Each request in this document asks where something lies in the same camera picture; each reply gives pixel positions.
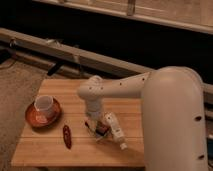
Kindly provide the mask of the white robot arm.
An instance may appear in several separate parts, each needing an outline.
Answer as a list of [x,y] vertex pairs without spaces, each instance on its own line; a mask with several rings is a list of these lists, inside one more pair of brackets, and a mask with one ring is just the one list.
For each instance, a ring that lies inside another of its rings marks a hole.
[[164,67],[78,88],[86,114],[98,119],[103,98],[140,98],[146,171],[208,171],[203,82],[187,67]]

